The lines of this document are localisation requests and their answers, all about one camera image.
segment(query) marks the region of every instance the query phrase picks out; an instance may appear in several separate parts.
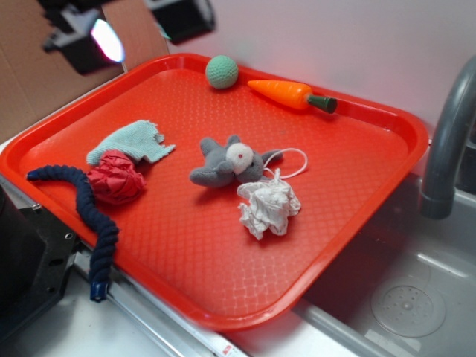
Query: navy blue rope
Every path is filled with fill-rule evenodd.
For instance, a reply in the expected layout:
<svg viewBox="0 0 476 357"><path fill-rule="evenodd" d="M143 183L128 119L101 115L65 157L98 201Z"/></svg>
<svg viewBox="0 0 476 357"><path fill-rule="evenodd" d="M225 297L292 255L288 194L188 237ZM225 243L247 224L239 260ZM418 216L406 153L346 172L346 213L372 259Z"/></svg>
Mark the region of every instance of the navy blue rope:
<svg viewBox="0 0 476 357"><path fill-rule="evenodd" d="M30 171L27 179L67 181L77 188L76 210L85 224L97 233L96 247L89 262L90 298L97 302L105 300L119 229L112 219L96 208L86 174L76 167L47 165Z"/></svg>

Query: white string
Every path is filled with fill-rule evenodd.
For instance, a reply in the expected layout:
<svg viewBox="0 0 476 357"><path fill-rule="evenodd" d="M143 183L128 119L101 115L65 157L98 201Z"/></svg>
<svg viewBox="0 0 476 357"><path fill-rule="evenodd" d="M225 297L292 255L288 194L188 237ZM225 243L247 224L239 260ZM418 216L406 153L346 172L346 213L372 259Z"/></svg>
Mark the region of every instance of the white string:
<svg viewBox="0 0 476 357"><path fill-rule="evenodd" d="M279 154L282 154L282 153L284 153L284 152L288 152L288 151L299 152L299 153L304 157L304 165L303 165L298 171L296 171L295 173L292 173L292 174L286 175L286 176L281 176L280 178L282 178L282 179L287 179L287 178L288 178L288 179L289 179L289 178L291 178L291 177L297 176L297 175L299 175L300 173L302 173L302 172L307 168L307 162L308 162L308 160L307 160L307 155L306 155L306 153L305 153L303 150L295 149L294 147L290 147L290 148L288 148L288 149L282 149L282 150L276 151L276 152L275 152L273 155L271 155L271 156L269 157L269 159L266 161L264 170L265 170L265 171L268 171L269 173L271 173L271 174L274 176L273 171L272 171L271 169L267 168L268 164L271 162L271 160L272 160L275 156L277 156L277 155L279 155Z"/></svg>

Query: stainless steel sink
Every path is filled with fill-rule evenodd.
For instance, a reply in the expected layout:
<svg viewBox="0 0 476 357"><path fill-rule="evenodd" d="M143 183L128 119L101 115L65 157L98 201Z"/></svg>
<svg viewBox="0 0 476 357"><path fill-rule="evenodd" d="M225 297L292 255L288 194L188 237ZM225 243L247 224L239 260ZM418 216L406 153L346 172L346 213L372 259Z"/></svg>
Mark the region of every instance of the stainless steel sink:
<svg viewBox="0 0 476 357"><path fill-rule="evenodd" d="M417 211L410 175L304 298L394 356L476 355L476 201Z"/></svg>

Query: stuffed animal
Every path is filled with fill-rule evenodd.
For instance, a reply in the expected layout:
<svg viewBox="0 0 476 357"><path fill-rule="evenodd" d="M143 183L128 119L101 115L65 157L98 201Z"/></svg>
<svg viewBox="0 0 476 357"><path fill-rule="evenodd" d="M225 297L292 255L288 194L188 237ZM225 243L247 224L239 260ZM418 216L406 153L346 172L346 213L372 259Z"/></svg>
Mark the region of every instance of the stuffed animal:
<svg viewBox="0 0 476 357"><path fill-rule="evenodd" d="M224 147L212 138L204 138L200 142L200 148L205 157L205 165L194 169L190 180L206 187L224 187L235 179L242 183L268 179L263 175L264 165L279 151L272 150L260 155L243 144L238 135L229 137ZM280 153L271 161L282 157L283 154Z"/></svg>

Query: orange carrot toy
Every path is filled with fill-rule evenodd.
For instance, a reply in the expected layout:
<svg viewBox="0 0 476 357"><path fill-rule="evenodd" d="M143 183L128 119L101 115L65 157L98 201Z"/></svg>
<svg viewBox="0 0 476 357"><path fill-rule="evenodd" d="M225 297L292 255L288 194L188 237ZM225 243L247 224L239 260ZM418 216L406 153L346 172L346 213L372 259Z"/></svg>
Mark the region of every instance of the orange carrot toy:
<svg viewBox="0 0 476 357"><path fill-rule="evenodd" d="M319 97L312 94L307 84L285 80L250 80L248 86L266 97L294 109L315 106L327 113L333 113L337 100L331 97Z"/></svg>

